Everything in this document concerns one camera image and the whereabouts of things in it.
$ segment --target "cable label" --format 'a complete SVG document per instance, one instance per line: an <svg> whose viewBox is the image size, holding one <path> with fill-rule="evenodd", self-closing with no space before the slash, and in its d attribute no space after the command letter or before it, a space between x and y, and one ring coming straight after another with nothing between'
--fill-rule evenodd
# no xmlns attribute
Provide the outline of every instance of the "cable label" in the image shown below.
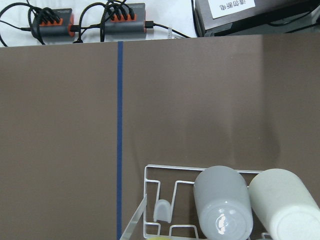
<svg viewBox="0 0 320 240"><path fill-rule="evenodd" d="M255 0L208 0L213 19L256 6Z"/></svg>

